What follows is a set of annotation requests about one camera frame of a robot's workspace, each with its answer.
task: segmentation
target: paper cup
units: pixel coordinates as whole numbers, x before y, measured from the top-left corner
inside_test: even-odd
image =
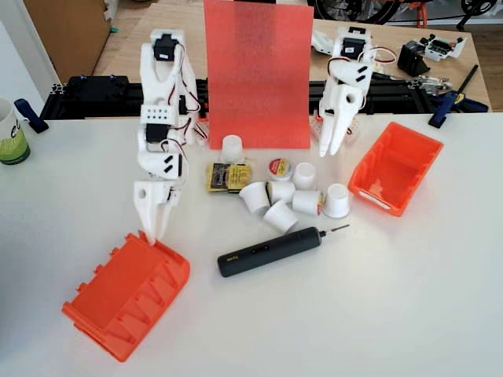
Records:
[[[271,224],[274,228],[282,233],[290,230],[299,219],[286,205],[284,200],[275,203],[264,215],[264,221]]]
[[[323,213],[330,218],[343,218],[349,214],[349,191],[340,183],[334,183],[327,190]]]
[[[223,138],[220,161],[223,163],[244,162],[243,143],[239,136],[227,135]]]
[[[296,187],[292,182],[267,182],[267,192],[272,204],[279,200],[284,200],[285,203],[290,203],[293,198],[293,193]]]
[[[300,163],[293,174],[293,183],[298,190],[314,190],[316,168],[310,163]]]
[[[322,204],[321,191],[296,191],[293,194],[292,209],[298,212],[318,216],[321,213]]]
[[[264,214],[270,207],[267,198],[266,184],[253,182],[239,191],[239,196],[246,203],[251,214]]]

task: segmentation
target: small box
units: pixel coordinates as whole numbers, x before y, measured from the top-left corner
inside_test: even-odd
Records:
[[[443,144],[390,123],[354,169],[349,189],[401,216]]]
[[[145,234],[129,234],[95,277],[80,284],[62,312],[75,327],[125,361],[189,279],[189,263],[160,242],[150,246]]]

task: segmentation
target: white table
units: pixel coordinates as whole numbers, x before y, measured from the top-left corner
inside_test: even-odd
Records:
[[[359,199],[351,227],[317,250],[231,278],[216,258],[278,233],[237,196],[207,194],[216,151],[188,148],[190,179],[163,241],[189,282],[125,364],[61,313],[80,282],[140,222],[132,201],[136,119],[52,122],[32,155],[0,167],[1,376],[496,376],[503,373],[503,115],[361,117],[333,158],[248,151],[254,178],[275,156],[314,161],[323,189],[347,183],[390,120],[445,143],[401,218]]]

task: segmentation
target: red panel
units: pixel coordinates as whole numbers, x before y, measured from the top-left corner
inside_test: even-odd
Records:
[[[205,0],[204,18],[210,147],[309,148],[313,9]]]

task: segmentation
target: white robotic arm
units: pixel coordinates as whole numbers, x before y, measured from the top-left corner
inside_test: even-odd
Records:
[[[134,205],[148,241],[154,244],[167,228],[188,175],[182,146],[192,144],[200,110],[196,79],[181,30],[154,30],[141,46],[141,106],[138,163],[153,178],[134,183]],[[162,213],[158,226],[157,216]]]
[[[330,155],[337,153],[351,121],[364,104],[374,56],[369,31],[359,27],[339,27],[319,106],[319,115],[323,119],[320,157],[326,152]]]

